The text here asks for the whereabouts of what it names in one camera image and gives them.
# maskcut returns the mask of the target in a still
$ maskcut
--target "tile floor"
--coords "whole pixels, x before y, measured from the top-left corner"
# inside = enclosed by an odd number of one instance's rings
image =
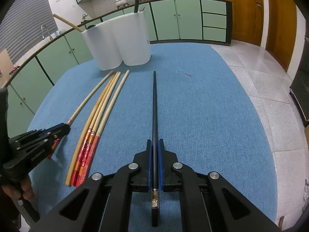
[[[277,221],[292,227],[309,197],[309,152],[304,126],[289,95],[292,80],[263,48],[232,41],[211,45],[228,64],[250,97],[265,129],[276,167]]]

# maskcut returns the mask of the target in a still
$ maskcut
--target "cloth on counter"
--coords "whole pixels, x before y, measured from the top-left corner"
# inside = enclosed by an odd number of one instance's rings
[[[122,64],[115,69],[122,72],[118,84],[127,69],[130,74],[101,136],[90,175],[115,173],[146,149],[152,137],[155,70],[158,135],[166,150],[198,173],[219,172],[274,221],[277,180],[271,150],[259,116],[233,72],[207,44],[166,43],[151,48],[147,64]],[[29,130],[67,122],[108,72],[100,71],[94,60],[67,71],[42,102]],[[30,174],[41,215],[74,190],[65,185],[67,171],[84,124],[106,84],[81,110],[52,159],[45,159]],[[150,215],[150,194],[133,193],[129,231],[155,231]],[[178,193],[160,193],[159,230],[181,231]]]

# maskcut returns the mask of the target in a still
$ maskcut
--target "triangular cutout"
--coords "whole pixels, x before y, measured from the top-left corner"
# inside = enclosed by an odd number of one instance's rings
[[[238,220],[244,216],[250,214],[249,209],[247,209],[234,195],[232,195],[226,188],[222,189],[222,193],[225,200],[228,203],[232,217]]]
[[[76,221],[88,194],[89,189],[84,189],[70,204],[68,204],[60,212],[60,215],[70,220]]]

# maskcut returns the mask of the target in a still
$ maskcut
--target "gray window blind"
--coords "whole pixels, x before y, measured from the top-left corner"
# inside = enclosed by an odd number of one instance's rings
[[[7,49],[15,63],[42,40],[42,24],[51,34],[58,30],[48,0],[16,0],[0,25],[0,52]]]

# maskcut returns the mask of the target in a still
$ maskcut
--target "wooden stick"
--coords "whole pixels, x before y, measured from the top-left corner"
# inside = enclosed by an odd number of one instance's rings
[[[109,78],[109,76],[113,74],[113,71],[110,71],[101,81],[97,84],[96,87],[93,88],[93,90],[89,93],[89,95],[84,99],[84,101],[79,105],[79,107],[76,109],[76,111],[73,113],[73,115],[70,117],[70,119],[67,121],[68,125],[71,125],[76,116],[79,114],[81,109],[85,106],[85,104],[88,102],[88,100],[92,97],[92,95],[100,88],[100,86]],[[58,144],[60,143],[61,138],[58,138],[54,141],[54,144],[52,146],[52,153],[47,156],[47,158],[51,158],[55,149],[57,148]]]
[[[97,131],[97,133],[95,135],[95,138],[93,140],[92,146],[90,148],[90,152],[89,152],[89,155],[88,155],[88,159],[87,159],[87,161],[85,163],[84,170],[83,170],[82,175],[81,175],[80,184],[82,184],[85,181],[85,179],[87,178],[87,176],[88,176],[88,173],[89,173],[89,170],[90,170],[90,166],[91,166],[91,163],[92,163],[92,160],[93,160],[93,156],[94,156],[95,150],[96,150],[96,148],[98,146],[98,142],[99,142],[101,133],[103,132],[103,129],[104,129],[105,125],[106,125],[107,119],[109,118],[109,115],[110,115],[110,113],[112,111],[112,108],[113,108],[113,106],[115,104],[115,101],[116,101],[116,99],[117,99],[117,97],[119,95],[119,92],[120,92],[123,84],[126,81],[126,78],[129,75],[129,72],[130,71],[127,70],[127,72],[123,76],[123,78],[122,78],[122,80],[121,80],[121,82],[120,82],[120,84],[119,84],[119,86],[118,86],[118,88],[117,88],[117,90],[116,90],[116,92],[115,92],[111,102],[109,103],[109,107],[107,108],[107,110],[106,110],[106,112],[104,114],[104,117],[103,117],[103,119],[102,119],[102,121],[100,123],[98,131]]]
[[[72,24],[71,22],[69,22],[68,20],[65,20],[64,18],[62,18],[61,16],[58,16],[56,14],[53,14],[53,17],[59,19],[60,21],[66,23],[67,25],[71,26],[72,28],[78,30],[79,32],[84,32],[83,29],[81,29],[80,27],[77,27],[75,24]]]
[[[82,163],[81,163],[81,166],[80,166],[80,169],[79,169],[79,172],[78,172],[76,187],[78,187],[80,185],[81,175],[82,175],[82,172],[84,170],[85,163],[87,161],[87,158],[88,158],[89,151],[90,151],[90,148],[92,146],[93,140],[95,138],[96,131],[98,130],[98,125],[100,124],[102,115],[103,115],[104,110],[106,108],[106,105],[107,105],[107,103],[109,101],[109,98],[110,98],[110,96],[111,96],[111,94],[112,94],[112,92],[113,92],[113,90],[114,90],[114,88],[115,88],[115,86],[116,86],[116,84],[118,82],[120,74],[121,74],[120,72],[117,72],[117,74],[115,76],[115,80],[113,81],[113,84],[110,87],[109,92],[107,93],[107,96],[106,96],[106,98],[104,100],[104,103],[102,104],[102,106],[101,106],[101,108],[99,110],[99,114],[98,114],[98,116],[96,118],[95,124],[94,124],[94,126],[92,128],[92,131],[91,131],[91,134],[90,134],[90,137],[89,137],[89,141],[87,143],[87,148],[86,148],[84,156],[82,158]]]
[[[93,116],[95,115],[95,112],[96,112],[96,110],[97,110],[97,108],[98,108],[100,102],[102,101],[104,95],[106,94],[106,91],[107,91],[109,85],[111,84],[111,82],[112,82],[114,76],[109,80],[109,82],[107,83],[105,89],[103,90],[103,92],[101,93],[101,95],[100,95],[100,97],[98,98],[97,102],[95,103],[95,106],[93,107],[93,109],[92,109],[92,111],[91,111],[91,113],[90,113],[90,115],[89,115],[89,118],[88,118],[88,120],[87,120],[87,122],[86,122],[86,124],[85,124],[85,126],[84,126],[84,129],[83,129],[83,131],[82,131],[82,133],[81,133],[81,136],[80,136],[80,138],[79,138],[79,140],[78,140],[78,143],[77,143],[77,145],[76,145],[75,152],[74,152],[74,154],[73,154],[72,161],[71,161],[71,164],[70,164],[70,167],[69,167],[69,171],[68,171],[68,174],[67,174],[67,177],[66,177],[66,180],[65,180],[65,184],[66,184],[67,186],[70,186],[72,173],[73,173],[73,170],[74,170],[74,167],[75,167],[75,163],[76,163],[76,160],[77,160],[77,157],[78,157],[78,154],[79,154],[79,149],[80,149],[81,144],[82,144],[82,142],[83,142],[83,140],[84,140],[84,137],[85,137],[85,135],[86,135],[86,132],[87,132],[87,130],[88,130],[88,127],[89,127],[89,125],[90,125],[90,123],[91,123],[91,121],[92,121]]]
[[[104,95],[104,97],[103,97],[103,99],[100,103],[100,106],[98,107],[98,109],[95,113],[95,116],[92,119],[92,123],[90,124],[90,127],[87,131],[87,135],[84,139],[83,146],[80,149],[80,152],[79,152],[76,164],[75,164],[74,172],[73,172],[72,179],[71,179],[71,185],[73,185],[73,186],[75,186],[75,185],[76,185],[76,187],[79,186],[78,182],[80,181],[81,173],[82,173],[81,168],[83,168],[84,165],[85,165],[85,162],[83,164],[83,161],[84,161],[85,158],[88,157],[90,147],[92,145],[95,133],[97,131],[97,127],[95,127],[95,130],[94,130],[93,125],[97,121],[100,122],[102,115],[103,115],[102,112],[104,112],[104,110],[105,110],[105,107],[103,108],[103,106],[107,104],[109,97],[110,97],[110,94],[114,90],[114,87],[115,87],[115,85],[116,85],[116,83],[117,83],[117,81],[120,77],[120,74],[121,74],[120,72],[117,72],[116,75],[114,76],[113,81],[109,85],[109,88],[106,91],[106,93],[105,93],[105,95]]]

